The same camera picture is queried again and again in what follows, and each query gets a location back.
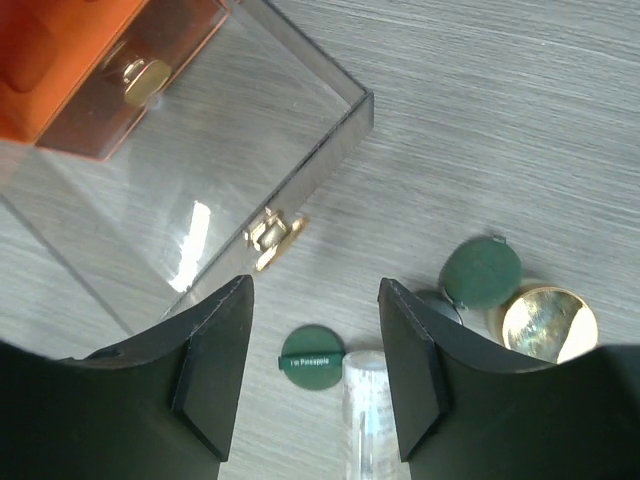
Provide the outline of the orange drawer organizer box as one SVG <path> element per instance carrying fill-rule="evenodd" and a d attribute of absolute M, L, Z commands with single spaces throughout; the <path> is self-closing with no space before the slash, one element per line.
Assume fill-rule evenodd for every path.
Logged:
<path fill-rule="evenodd" d="M 223 9 L 230 14 L 225 1 L 2 2 L 2 140 L 37 146 L 46 129 L 130 24 L 141 14 L 159 13 L 162 9 Z"/>

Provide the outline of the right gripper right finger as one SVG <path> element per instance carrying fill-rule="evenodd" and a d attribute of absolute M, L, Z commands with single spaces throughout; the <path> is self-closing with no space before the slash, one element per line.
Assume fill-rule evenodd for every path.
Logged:
<path fill-rule="evenodd" d="M 635 479 L 639 349 L 553 365 L 455 323 L 394 279 L 379 313 L 400 457 L 415 479 Z"/>

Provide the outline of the clear plastic tube bottle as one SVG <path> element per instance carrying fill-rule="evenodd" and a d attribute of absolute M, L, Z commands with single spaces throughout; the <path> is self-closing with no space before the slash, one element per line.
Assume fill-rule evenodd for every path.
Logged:
<path fill-rule="evenodd" d="M 385 355 L 351 352 L 343 360 L 347 479 L 397 479 L 400 458 Z"/>

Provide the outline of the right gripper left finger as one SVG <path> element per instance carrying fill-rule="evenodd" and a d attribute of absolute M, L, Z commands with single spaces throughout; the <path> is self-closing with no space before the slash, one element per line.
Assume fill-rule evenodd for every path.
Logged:
<path fill-rule="evenodd" d="M 254 283 L 83 359 L 1 346 L 5 479 L 214 479 L 230 453 Z"/>

